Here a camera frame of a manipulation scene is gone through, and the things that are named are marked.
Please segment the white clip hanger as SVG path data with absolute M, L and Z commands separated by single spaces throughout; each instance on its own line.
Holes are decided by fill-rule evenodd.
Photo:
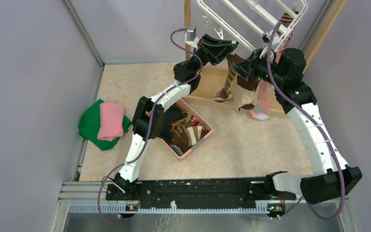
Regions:
M 271 30 L 283 40 L 282 49 L 308 11 L 305 0 L 198 0 L 196 4 L 202 10 L 205 27 L 212 23 L 221 39 L 233 38 L 249 52 L 260 48 L 261 35 Z M 284 13 L 293 18 L 292 23 L 275 29 Z

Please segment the tan brown striped sock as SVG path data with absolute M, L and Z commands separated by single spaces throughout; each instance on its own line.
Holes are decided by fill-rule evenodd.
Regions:
M 227 56 L 228 75 L 222 89 L 214 95 L 213 100 L 215 102 L 226 102 L 231 98 L 231 84 L 237 75 L 232 66 L 235 63 L 240 63 L 242 61 L 244 61 L 244 59 L 237 54 L 231 54 Z

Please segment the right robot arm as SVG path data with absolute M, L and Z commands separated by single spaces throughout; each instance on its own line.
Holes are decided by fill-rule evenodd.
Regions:
M 263 50 L 232 68 L 243 81 L 262 79 L 274 85 L 275 96 L 297 129 L 312 164 L 312 174 L 301 176 L 285 171 L 270 174 L 272 180 L 264 186 L 270 199 L 284 191 L 302 196 L 309 204 L 340 198 L 343 200 L 361 180 L 359 167 L 350 167 L 337 150 L 319 113 L 317 99 L 303 82 L 306 60 L 302 51 L 285 49 L 279 61 L 260 57 Z

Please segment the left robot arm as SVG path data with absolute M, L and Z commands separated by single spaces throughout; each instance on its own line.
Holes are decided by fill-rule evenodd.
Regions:
M 207 63 L 217 65 L 238 46 L 237 41 L 215 39 L 207 34 L 194 40 L 196 46 L 188 51 L 191 57 L 173 68 L 174 82 L 152 97 L 141 97 L 133 116 L 133 135 L 125 162 L 114 178 L 117 194 L 124 200 L 134 197 L 135 183 L 143 157 L 163 130 L 164 113 L 182 97 L 198 88 L 201 71 Z

